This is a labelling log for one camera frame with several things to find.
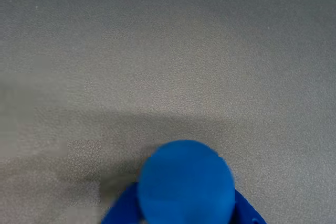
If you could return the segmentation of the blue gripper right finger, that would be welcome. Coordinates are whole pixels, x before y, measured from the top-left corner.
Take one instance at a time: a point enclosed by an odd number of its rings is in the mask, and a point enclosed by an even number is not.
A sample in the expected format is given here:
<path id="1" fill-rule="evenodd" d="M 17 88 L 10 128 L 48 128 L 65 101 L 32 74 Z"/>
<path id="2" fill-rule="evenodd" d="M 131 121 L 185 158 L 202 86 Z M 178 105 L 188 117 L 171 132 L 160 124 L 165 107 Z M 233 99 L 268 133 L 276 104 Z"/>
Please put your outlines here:
<path id="1" fill-rule="evenodd" d="M 266 224 L 258 211 L 237 190 L 235 190 L 233 224 Z"/>

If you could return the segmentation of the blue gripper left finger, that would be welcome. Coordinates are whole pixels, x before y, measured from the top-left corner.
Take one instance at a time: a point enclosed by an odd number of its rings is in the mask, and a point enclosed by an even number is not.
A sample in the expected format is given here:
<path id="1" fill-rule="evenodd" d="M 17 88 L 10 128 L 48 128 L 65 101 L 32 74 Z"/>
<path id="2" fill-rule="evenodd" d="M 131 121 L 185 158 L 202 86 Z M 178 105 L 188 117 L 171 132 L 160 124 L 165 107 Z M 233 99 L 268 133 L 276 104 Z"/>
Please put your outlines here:
<path id="1" fill-rule="evenodd" d="M 138 202 L 138 183 L 125 189 L 101 219 L 101 224 L 139 224 L 143 220 Z"/>

